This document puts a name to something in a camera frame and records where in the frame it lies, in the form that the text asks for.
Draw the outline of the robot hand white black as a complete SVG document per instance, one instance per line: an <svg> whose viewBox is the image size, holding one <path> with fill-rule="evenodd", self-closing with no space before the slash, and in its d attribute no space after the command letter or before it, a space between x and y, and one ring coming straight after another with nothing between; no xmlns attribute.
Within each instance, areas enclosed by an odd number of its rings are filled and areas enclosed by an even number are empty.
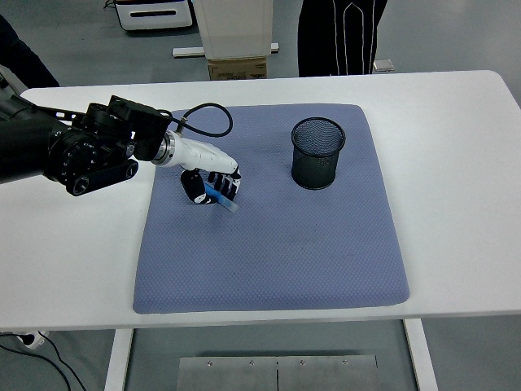
<svg viewBox="0 0 521 391"><path fill-rule="evenodd" d="M217 200L205 191L200 170L208 172L208 181L213 188L229 200L233 200L239 189L241 175L239 164L231 156L209 143L182 138L177 133L168 133L164 167L180 165L182 183L188 197L196 204L212 204Z"/></svg>

